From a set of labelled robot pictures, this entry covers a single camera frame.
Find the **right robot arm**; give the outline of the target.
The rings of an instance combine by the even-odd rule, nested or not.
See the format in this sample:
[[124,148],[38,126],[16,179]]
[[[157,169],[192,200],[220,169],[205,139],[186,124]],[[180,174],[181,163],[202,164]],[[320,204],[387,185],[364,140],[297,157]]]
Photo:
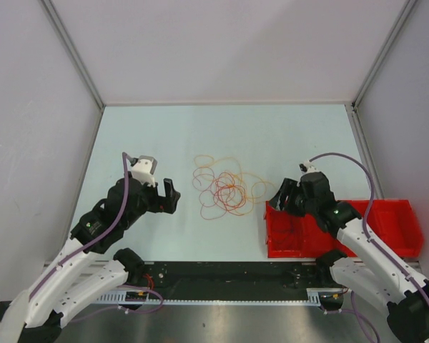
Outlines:
[[326,262],[315,269],[322,286],[351,289],[386,318],[400,342],[429,342],[429,278],[402,260],[353,205],[336,199],[322,172],[284,179],[268,204],[294,217],[311,216],[321,231],[362,260],[359,267],[340,251],[324,254]]

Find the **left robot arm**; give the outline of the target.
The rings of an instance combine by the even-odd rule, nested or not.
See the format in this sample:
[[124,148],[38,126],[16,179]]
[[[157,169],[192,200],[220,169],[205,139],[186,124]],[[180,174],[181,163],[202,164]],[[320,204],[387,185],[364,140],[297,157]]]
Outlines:
[[138,287],[145,263],[130,248],[120,249],[98,272],[82,272],[118,242],[141,216],[173,214],[181,194],[171,179],[165,194],[127,172],[81,217],[54,261],[35,283],[10,302],[0,302],[0,342],[55,342],[83,309],[117,287]]

